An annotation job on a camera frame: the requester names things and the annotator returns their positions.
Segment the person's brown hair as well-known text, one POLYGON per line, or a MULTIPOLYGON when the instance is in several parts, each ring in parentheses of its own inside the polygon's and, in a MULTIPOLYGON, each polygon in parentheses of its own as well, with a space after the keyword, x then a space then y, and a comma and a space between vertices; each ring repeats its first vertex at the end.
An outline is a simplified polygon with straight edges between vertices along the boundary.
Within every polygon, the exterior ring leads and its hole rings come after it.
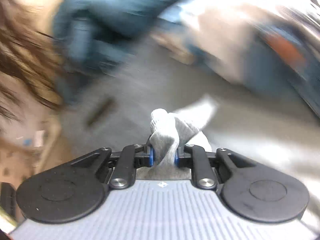
POLYGON ((62 99, 54 81, 62 73, 61 61, 34 20, 18 0, 1 0, 1 78, 15 79, 35 101, 57 110, 62 99))

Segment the grey bed sheet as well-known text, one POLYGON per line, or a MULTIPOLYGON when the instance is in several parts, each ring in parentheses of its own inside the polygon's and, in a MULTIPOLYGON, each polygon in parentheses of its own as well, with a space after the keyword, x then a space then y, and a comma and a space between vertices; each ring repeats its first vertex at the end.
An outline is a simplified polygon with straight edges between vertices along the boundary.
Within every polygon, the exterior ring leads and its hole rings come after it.
POLYGON ((80 94, 61 116, 63 133, 74 155, 102 146, 120 150, 146 141, 154 109, 172 112, 205 95, 220 105, 204 129, 213 149, 226 147, 304 182, 319 177, 319 120, 301 100, 257 96, 173 60, 150 38, 128 65, 80 94))

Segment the teal blue duvet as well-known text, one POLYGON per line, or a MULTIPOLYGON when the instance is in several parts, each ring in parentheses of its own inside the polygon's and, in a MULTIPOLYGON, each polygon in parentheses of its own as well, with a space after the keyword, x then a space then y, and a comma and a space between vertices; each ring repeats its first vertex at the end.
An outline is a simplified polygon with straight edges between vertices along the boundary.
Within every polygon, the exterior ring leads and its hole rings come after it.
POLYGON ((158 16, 179 0, 63 0, 52 21, 65 58, 56 88, 73 103, 96 77, 121 65, 158 16))

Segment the white cream garment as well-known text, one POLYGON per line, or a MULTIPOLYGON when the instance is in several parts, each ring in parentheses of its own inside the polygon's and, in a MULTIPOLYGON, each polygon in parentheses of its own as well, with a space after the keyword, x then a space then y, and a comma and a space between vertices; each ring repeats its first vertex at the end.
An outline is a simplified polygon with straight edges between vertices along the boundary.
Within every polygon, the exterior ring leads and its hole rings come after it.
POLYGON ((258 12, 252 0, 191 0, 181 18, 194 45, 209 55, 212 70, 243 85, 258 12))

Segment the grey sweatshirt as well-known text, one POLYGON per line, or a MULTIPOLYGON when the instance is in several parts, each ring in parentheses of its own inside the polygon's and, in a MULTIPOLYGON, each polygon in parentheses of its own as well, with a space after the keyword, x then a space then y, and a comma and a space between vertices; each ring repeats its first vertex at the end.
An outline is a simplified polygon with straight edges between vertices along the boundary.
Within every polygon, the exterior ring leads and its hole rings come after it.
POLYGON ((219 103, 208 95, 200 100, 168 113, 159 108, 151 112, 150 144, 154 150, 151 168, 137 170, 136 178, 144 180, 186 180, 191 178, 188 168, 175 165, 175 155, 185 144, 201 146, 211 152, 212 147, 202 130, 216 114, 219 103))

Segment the blue denim jeans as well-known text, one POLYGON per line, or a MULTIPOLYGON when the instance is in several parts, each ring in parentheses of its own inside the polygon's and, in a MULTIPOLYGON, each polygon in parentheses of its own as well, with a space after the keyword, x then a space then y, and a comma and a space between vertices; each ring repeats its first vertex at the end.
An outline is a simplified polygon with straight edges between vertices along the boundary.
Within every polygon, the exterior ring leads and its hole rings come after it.
POLYGON ((319 116, 319 59, 306 36, 281 23, 255 26, 252 34, 243 85, 269 98, 300 99, 319 116))

